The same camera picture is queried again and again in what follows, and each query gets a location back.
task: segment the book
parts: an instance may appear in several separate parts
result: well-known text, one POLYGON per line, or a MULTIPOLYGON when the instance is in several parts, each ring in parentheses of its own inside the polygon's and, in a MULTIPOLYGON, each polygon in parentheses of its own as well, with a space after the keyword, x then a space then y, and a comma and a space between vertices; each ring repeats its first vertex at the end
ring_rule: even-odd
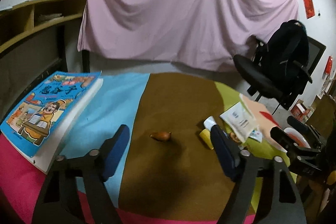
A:
POLYGON ((49 14, 49 15, 39 15, 39 17, 37 18, 37 22, 39 24, 42 24, 44 22, 53 20, 53 19, 59 19, 62 18, 62 14, 61 13, 57 13, 57 14, 49 14))
POLYGON ((1 132, 46 173, 76 118, 102 86, 99 75, 55 72, 17 104, 0 125, 1 132))

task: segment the chair seat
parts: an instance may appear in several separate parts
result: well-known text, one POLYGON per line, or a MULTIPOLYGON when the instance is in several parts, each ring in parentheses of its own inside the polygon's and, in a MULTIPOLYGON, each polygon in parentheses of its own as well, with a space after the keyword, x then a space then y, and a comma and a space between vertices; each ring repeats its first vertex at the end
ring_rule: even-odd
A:
POLYGON ((281 100, 283 92, 261 72, 259 66, 255 65, 250 59, 238 54, 233 57, 233 61, 239 74, 263 97, 281 100))

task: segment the blue mat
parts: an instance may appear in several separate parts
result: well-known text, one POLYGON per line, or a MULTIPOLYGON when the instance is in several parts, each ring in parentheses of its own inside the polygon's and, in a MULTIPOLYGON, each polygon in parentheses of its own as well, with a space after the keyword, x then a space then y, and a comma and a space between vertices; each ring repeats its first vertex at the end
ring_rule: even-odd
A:
MULTIPOLYGON (((100 148, 106 139, 113 137, 121 124, 130 128, 130 136, 132 136, 135 115, 148 78, 149 74, 140 73, 103 76, 103 86, 68 133, 60 154, 68 159, 82 157, 91 149, 100 148)), ((130 141, 115 175, 105 182, 105 187, 116 208, 118 208, 121 179, 129 144, 130 141)), ((82 178, 77 178, 77 187, 85 193, 82 178)))

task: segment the brown mat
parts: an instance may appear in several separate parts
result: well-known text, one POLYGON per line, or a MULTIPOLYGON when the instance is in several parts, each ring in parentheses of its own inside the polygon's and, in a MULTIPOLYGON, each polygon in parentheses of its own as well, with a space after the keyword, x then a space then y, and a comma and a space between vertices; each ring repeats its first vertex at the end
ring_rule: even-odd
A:
POLYGON ((200 123, 223 109, 213 81, 178 73, 151 75, 135 118, 119 208, 169 220, 217 220, 234 183, 198 134, 200 123), (149 137, 158 131, 172 132, 172 141, 149 137))

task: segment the small brown object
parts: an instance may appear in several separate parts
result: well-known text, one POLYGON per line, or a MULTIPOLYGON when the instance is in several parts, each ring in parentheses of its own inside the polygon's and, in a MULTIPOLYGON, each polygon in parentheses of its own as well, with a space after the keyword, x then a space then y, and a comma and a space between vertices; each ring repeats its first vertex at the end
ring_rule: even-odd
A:
POLYGON ((230 137, 231 137, 231 139, 233 139, 236 143, 241 143, 241 141, 237 138, 237 136, 235 135, 235 133, 231 132, 231 133, 230 133, 230 137))
POLYGON ((151 134, 150 137, 160 142, 167 142, 171 140, 171 132, 166 131, 155 132, 151 134))

